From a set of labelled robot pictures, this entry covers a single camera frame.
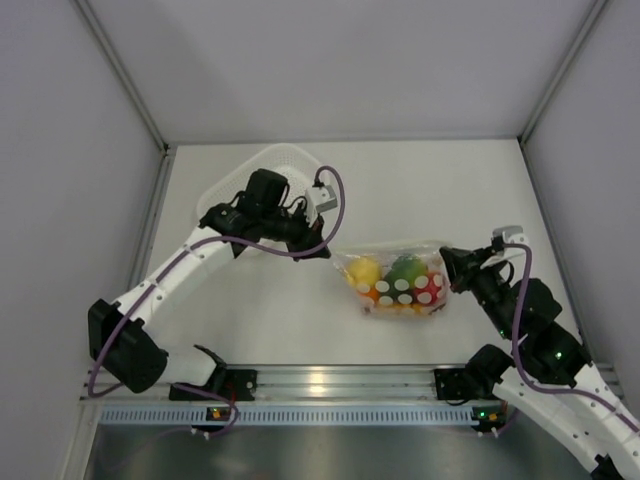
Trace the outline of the green fake avocado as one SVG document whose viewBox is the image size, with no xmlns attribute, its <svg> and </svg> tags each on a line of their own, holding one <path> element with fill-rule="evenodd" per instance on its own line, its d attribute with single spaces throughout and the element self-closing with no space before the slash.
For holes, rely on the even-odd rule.
<svg viewBox="0 0 640 480">
<path fill-rule="evenodd" d="M 427 267 L 421 257 L 417 255 L 401 255 L 391 265 L 383 280 L 394 292 L 406 292 L 414 287 L 417 277 L 425 275 Z"/>
</svg>

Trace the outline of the yellow fake pear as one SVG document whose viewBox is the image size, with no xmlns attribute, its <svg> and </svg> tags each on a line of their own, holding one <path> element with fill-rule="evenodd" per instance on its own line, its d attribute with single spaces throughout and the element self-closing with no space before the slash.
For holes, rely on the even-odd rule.
<svg viewBox="0 0 640 480">
<path fill-rule="evenodd" d="M 357 287 L 360 284 L 374 285 L 382 276 L 382 267 L 373 257 L 357 257 L 346 266 L 347 282 Z"/>
</svg>

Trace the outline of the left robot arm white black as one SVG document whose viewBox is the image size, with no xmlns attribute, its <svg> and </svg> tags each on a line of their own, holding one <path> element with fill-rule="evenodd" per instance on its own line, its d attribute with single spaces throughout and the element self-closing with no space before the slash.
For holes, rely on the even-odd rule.
<svg viewBox="0 0 640 480">
<path fill-rule="evenodd" d="M 328 259 L 333 233 L 325 234 L 323 213 L 345 212 L 342 179 L 334 184 L 319 167 L 304 196 L 290 205 L 287 178 L 254 171 L 244 190 L 228 203 L 211 207 L 183 245 L 138 286 L 112 302 L 97 300 L 88 312 L 89 352 L 95 371 L 106 369 L 118 386 L 139 394 L 160 381 L 193 388 L 204 399 L 219 397 L 226 386 L 224 361 L 210 349 L 193 345 L 170 351 L 158 343 L 161 323 L 217 270 L 246 249 L 302 259 Z"/>
</svg>

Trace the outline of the red yellow fake apple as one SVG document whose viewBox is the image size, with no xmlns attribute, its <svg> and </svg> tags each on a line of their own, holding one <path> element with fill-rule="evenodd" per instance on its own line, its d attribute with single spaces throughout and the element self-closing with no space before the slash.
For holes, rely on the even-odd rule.
<svg viewBox="0 0 640 480">
<path fill-rule="evenodd" d="M 437 305 L 446 295 L 444 276 L 439 272 L 427 272 L 417 277 L 412 293 L 415 301 L 422 306 Z"/>
</svg>

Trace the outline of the clear zip top bag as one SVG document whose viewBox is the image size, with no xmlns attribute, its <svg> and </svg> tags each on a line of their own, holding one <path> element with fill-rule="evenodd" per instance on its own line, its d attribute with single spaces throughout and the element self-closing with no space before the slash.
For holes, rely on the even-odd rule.
<svg viewBox="0 0 640 480">
<path fill-rule="evenodd" d="M 343 247 L 336 269 L 367 315 L 428 317 L 445 308 L 449 277 L 440 250 L 448 242 L 404 240 Z"/>
</svg>

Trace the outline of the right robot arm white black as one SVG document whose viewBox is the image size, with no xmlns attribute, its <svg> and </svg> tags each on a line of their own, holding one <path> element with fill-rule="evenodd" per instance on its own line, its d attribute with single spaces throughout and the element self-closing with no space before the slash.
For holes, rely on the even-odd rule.
<svg viewBox="0 0 640 480">
<path fill-rule="evenodd" d="M 471 399 L 499 399 L 560 442 L 593 479 L 639 476 L 639 422 L 604 380 L 584 345 L 556 319 L 550 289 L 531 277 L 532 251 L 497 240 L 477 250 L 443 247 L 455 293 L 469 292 L 504 351 L 486 344 L 460 373 Z"/>
</svg>

